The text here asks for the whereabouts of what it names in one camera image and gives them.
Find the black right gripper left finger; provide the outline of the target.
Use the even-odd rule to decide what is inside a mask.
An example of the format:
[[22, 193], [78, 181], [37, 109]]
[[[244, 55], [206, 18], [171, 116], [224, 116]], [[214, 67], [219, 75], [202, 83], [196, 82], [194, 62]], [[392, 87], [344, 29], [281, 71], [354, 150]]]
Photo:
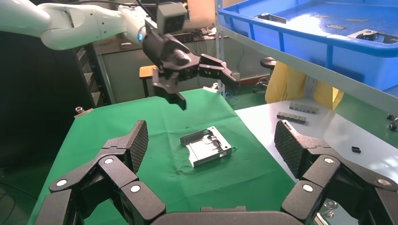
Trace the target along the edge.
[[137, 176], [148, 141], [144, 120], [127, 135], [107, 140], [91, 161], [50, 184], [36, 224], [82, 225], [104, 201], [130, 225], [149, 225], [165, 214], [163, 201]]

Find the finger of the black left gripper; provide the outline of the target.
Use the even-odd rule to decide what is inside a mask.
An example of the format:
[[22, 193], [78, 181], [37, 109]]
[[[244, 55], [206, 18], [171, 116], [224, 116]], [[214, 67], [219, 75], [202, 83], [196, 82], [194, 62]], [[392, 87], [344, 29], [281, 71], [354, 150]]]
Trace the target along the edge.
[[220, 80], [230, 90], [237, 91], [239, 81], [232, 76], [226, 62], [215, 57], [201, 54], [198, 65], [199, 76]]
[[178, 72], [172, 72], [165, 83], [161, 83], [161, 73], [158, 68], [153, 69], [152, 86], [155, 95], [167, 100], [169, 104], [178, 105], [182, 110], [186, 110], [186, 100], [178, 91]]

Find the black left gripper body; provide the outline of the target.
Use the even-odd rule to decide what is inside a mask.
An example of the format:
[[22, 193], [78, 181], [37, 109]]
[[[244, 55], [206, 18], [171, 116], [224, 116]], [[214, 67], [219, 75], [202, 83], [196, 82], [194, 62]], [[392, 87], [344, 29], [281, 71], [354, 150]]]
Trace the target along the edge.
[[159, 35], [150, 30], [143, 37], [145, 55], [157, 67], [152, 81], [182, 82], [199, 75], [200, 57], [170, 34]]

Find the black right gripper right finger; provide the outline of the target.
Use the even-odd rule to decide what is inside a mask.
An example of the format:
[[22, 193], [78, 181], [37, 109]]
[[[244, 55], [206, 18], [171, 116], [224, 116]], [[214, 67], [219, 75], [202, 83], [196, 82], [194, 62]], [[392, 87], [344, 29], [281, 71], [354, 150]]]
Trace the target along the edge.
[[398, 185], [392, 179], [343, 158], [323, 139], [300, 134], [287, 120], [277, 122], [274, 143], [298, 179], [282, 212], [307, 225], [330, 199], [360, 225], [397, 224]]

